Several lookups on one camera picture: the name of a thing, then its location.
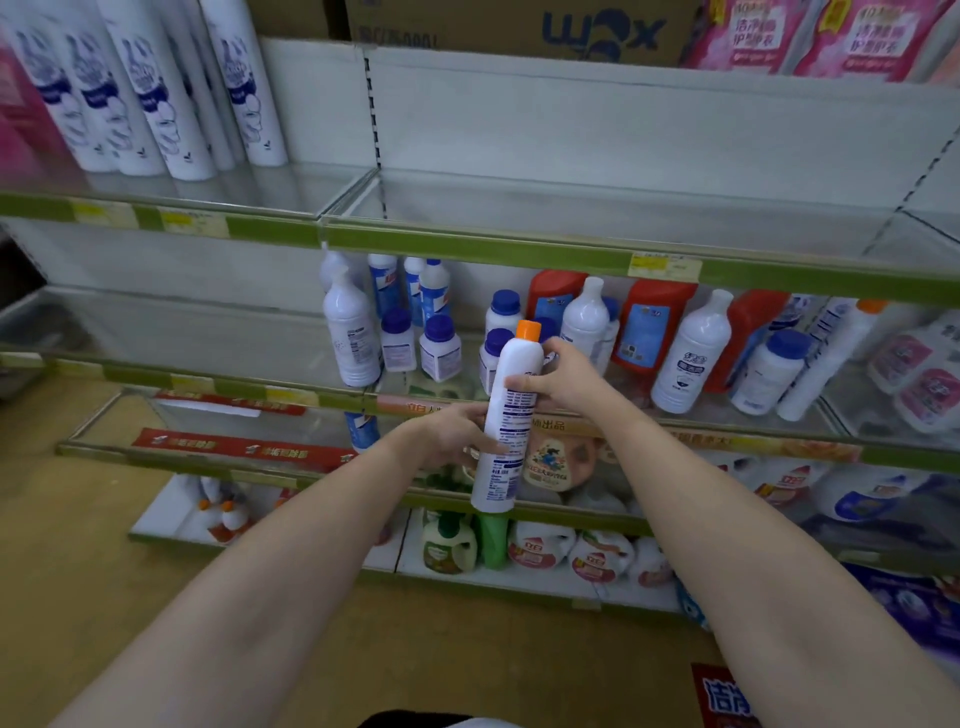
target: orange bottle cap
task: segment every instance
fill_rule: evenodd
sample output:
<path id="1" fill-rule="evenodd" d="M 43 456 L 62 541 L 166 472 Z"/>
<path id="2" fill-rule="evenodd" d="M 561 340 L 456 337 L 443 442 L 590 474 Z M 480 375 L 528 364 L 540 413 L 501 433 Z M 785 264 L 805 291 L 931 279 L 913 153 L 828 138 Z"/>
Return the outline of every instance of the orange bottle cap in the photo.
<path id="1" fill-rule="evenodd" d="M 516 338 L 524 339 L 525 341 L 539 341 L 540 323 L 523 319 L 516 325 Z"/>

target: bottle label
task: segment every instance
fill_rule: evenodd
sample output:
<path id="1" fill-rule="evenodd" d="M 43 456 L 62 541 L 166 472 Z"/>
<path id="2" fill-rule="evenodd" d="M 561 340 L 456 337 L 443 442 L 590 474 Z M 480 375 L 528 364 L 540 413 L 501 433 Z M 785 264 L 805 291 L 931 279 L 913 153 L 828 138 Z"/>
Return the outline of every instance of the bottle label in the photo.
<path id="1" fill-rule="evenodd" d="M 652 368 L 660 356 L 670 321 L 670 306 L 634 303 L 620 338 L 617 356 L 628 364 Z"/>

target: cardboard box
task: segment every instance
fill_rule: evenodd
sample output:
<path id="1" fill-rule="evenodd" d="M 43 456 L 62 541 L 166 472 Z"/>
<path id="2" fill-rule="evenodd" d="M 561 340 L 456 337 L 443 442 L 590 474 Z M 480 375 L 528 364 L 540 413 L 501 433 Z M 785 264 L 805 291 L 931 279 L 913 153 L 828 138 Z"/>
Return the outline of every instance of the cardboard box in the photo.
<path id="1" fill-rule="evenodd" d="M 355 43 L 675 66 L 703 0 L 347 0 Z"/>

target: blue logo on box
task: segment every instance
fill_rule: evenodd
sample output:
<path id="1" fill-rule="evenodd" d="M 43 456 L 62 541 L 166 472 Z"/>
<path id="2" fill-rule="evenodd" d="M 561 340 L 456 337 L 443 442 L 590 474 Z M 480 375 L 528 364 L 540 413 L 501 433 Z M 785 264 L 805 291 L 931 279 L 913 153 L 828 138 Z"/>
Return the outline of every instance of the blue logo on box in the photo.
<path id="1" fill-rule="evenodd" d="M 567 13 L 560 21 L 559 33 L 555 27 L 553 13 L 543 13 L 543 40 L 550 45 L 568 45 L 579 53 L 581 60 L 620 61 L 624 48 L 646 48 L 656 51 L 657 34 L 666 25 L 666 19 L 660 18 L 647 23 L 646 20 L 633 20 L 622 10 L 605 8 L 596 15 L 585 15 L 579 27 L 574 25 L 573 15 Z M 606 28 L 613 38 L 598 37 Z"/>

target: red promotional strip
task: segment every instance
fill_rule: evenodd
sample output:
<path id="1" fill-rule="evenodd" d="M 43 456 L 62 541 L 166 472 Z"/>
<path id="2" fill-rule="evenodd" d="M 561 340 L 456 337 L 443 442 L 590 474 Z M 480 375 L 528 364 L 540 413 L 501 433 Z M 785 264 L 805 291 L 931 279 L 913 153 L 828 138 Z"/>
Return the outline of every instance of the red promotional strip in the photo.
<path id="1" fill-rule="evenodd" d="M 306 407 L 299 404 L 284 404 L 279 401 L 264 400 L 241 400 L 234 397 L 223 397 L 221 395 L 202 395 L 191 392 L 172 392 L 164 389 L 154 395 L 155 400 L 188 400 L 203 401 L 207 404 L 225 404 L 230 407 L 246 407 L 247 409 L 259 409 L 262 412 L 273 412 L 276 415 L 290 415 L 299 417 L 306 412 Z"/>
<path id="2" fill-rule="evenodd" d="M 135 448 L 169 449 L 204 455 L 246 457 L 253 460 L 296 463 L 304 470 L 331 473 L 348 463 L 356 452 L 344 448 L 324 448 L 319 445 L 293 445 L 246 437 L 219 437 L 197 432 L 175 432 L 169 429 L 144 427 L 133 441 Z"/>

